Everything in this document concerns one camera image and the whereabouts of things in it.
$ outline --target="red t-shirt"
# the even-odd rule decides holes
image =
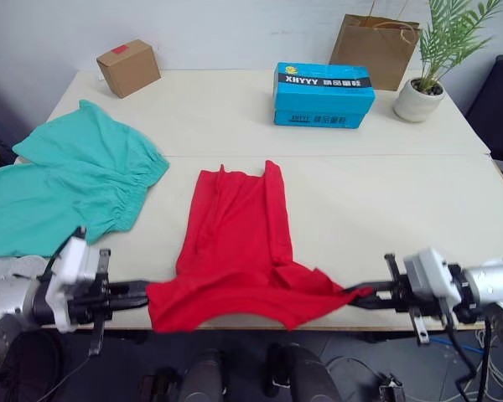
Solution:
[[[293,261],[283,178],[270,161],[262,177],[228,173],[223,165],[200,173],[177,277],[147,289],[160,332],[191,331],[231,313],[293,329],[370,291],[343,292],[322,271]]]

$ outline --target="red sticker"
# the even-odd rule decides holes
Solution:
[[[121,46],[117,46],[115,49],[112,49],[112,53],[115,53],[115,54],[120,54],[120,53],[123,53],[125,50],[128,49],[128,46],[126,46],[125,44],[122,44]]]

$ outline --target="table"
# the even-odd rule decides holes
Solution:
[[[229,82],[220,86],[225,74]],[[75,110],[79,99],[94,101],[142,131],[170,162],[149,190],[132,230],[97,243],[111,248],[112,281],[172,279],[200,170],[217,170],[224,163],[227,170],[260,175],[267,158],[283,172],[294,259],[319,267],[342,285],[388,279],[382,258],[388,252],[401,262],[431,245],[464,266],[503,255],[503,179],[449,98],[435,116],[449,118],[453,129],[434,118],[434,128],[429,122],[401,123],[381,104],[391,109],[395,98],[385,91],[377,91],[358,131],[278,127],[270,122],[271,111],[259,103],[252,107],[236,88],[240,82],[240,91],[255,88],[266,96],[271,75],[164,72],[155,85],[123,100],[95,73],[75,77],[50,119]],[[181,81],[195,85],[179,87]],[[204,109],[181,110],[186,98],[189,106],[198,106],[209,96]],[[187,111],[197,113],[185,118]],[[117,313],[107,326],[150,328],[150,321],[142,309]],[[248,315],[218,317],[203,327],[281,328]],[[303,327],[377,330],[411,324],[407,315],[345,307]]]

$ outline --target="blue box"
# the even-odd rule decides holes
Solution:
[[[278,63],[274,123],[358,128],[375,99],[369,73],[354,65]]]

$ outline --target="white wall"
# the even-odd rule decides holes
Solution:
[[[405,0],[377,0],[395,18]],[[140,38],[164,69],[269,69],[280,60],[325,63],[345,13],[371,0],[0,0],[0,123],[11,142],[46,120],[78,69]],[[426,0],[408,0],[406,20],[428,21]],[[503,13],[482,34],[491,46],[444,82],[463,110],[503,54]]]

